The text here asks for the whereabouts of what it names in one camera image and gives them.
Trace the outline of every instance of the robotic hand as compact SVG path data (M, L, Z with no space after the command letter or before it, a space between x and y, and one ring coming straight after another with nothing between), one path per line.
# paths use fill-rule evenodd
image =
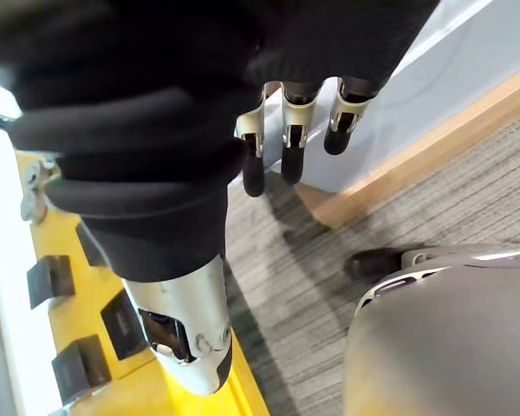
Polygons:
M246 191L263 192L264 84L283 83L282 174L294 184L323 81L341 77L325 144L338 154L437 2L0 8L0 84L23 110L10 138L55 160L49 202L81 216L189 390L216 392L231 368L227 185L244 167Z

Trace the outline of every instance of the black fingertip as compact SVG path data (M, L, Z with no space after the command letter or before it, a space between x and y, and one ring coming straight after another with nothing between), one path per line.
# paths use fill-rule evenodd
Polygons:
M281 174L289 184L296 184L301 180L304 164L304 148L283 146L281 159Z
M258 158L255 154L247 154L244 159L243 186L251 197L259 197L263 194L263 159Z
M347 132L334 132L328 128L323 141L323 148L326 149L327 153L333 156L343 153L345 149L347 149L350 134L351 133Z

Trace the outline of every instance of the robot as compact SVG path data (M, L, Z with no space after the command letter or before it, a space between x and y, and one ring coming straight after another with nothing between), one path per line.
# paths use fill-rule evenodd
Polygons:
M520 414L520 247L379 249L348 333L344 414Z
M324 144L336 155L437 3L0 9L0 84L23 110L0 127L55 162L49 205L81 216L151 349L190 391L215 393L231 368L226 187L243 169L245 190L263 192L265 83L282 83L282 175L295 184L324 80L341 77Z

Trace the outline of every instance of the yellow platform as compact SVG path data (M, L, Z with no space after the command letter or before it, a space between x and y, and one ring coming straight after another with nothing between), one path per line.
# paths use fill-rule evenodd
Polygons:
M20 175L35 159L18 155ZM233 363L229 379L215 394L200 397L188 393L172 379L147 349L118 360L101 319L101 310L123 289L121 280L106 267L88 265L75 227L79 217L49 210L46 218L31 226L37 258L67 255L75 296L49 311L57 352L78 338L98 335L112 381L71 408L73 415L268 415L268 410L233 335Z

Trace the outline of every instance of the wooden baseboard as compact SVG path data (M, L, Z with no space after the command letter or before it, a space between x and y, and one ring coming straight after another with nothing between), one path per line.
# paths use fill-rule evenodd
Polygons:
M313 217L332 228L357 221L381 202L520 117L520 71L339 193L308 185L297 192Z

